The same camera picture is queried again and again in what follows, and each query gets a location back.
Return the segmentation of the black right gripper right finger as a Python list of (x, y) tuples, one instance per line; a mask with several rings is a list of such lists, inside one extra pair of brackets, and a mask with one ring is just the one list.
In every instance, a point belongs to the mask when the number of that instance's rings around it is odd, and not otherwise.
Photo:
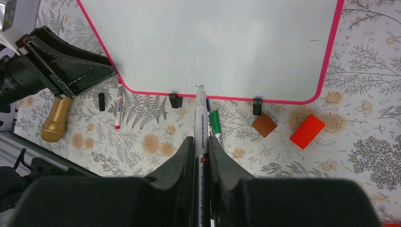
[(379, 227), (353, 181), (255, 177), (208, 141), (211, 218), (217, 227)]

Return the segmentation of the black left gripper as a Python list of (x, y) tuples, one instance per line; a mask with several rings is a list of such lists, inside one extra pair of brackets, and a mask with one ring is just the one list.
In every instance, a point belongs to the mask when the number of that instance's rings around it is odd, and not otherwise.
[[(41, 90), (49, 89), (55, 97), (74, 98), (117, 74), (105, 56), (75, 47), (59, 38), (47, 26), (14, 41), (16, 53), (0, 58), (0, 106), (8, 106)], [(76, 63), (89, 66), (45, 67), (41, 60), (54, 60), (48, 51)]]

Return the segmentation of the black marker cap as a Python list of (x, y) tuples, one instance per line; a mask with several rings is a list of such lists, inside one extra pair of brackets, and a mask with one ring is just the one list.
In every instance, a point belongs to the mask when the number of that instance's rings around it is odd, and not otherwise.
[(99, 93), (98, 94), (98, 108), (99, 111), (105, 111), (105, 94)]

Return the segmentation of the white marker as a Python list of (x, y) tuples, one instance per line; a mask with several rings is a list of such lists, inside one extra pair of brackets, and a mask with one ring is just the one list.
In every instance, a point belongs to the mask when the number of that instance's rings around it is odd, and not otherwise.
[(209, 153), (208, 153), (208, 111), (206, 92), (203, 85), (198, 86), (196, 94), (194, 125), (194, 179), (193, 208), (191, 214), (192, 227), (209, 227), (210, 195), (209, 195)]

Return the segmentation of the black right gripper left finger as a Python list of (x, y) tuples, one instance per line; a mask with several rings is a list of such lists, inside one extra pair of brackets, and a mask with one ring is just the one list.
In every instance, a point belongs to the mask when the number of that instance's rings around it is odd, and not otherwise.
[(145, 177), (52, 176), (35, 181), (10, 227), (188, 227), (193, 137)]

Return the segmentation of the pink framed whiteboard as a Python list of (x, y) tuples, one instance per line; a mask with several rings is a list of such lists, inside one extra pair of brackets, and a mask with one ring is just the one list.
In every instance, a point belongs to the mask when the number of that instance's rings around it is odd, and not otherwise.
[(80, 0), (131, 92), (304, 105), (323, 88), (342, 0)]

